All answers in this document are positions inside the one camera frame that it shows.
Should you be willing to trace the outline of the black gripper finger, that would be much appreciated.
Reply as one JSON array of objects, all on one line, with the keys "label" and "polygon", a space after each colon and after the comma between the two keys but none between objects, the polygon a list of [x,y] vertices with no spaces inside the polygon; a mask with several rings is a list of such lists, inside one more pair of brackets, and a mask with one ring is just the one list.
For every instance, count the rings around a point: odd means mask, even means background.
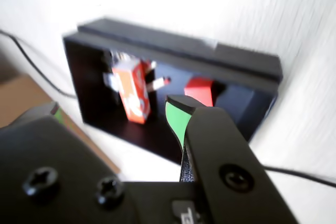
[{"label": "black gripper finger", "polygon": [[170,95],[165,116],[184,145],[198,190],[197,202],[173,201],[180,223],[296,223],[225,110]]},{"label": "black gripper finger", "polygon": [[59,110],[37,106],[1,128],[1,223],[138,223],[123,184]]}]

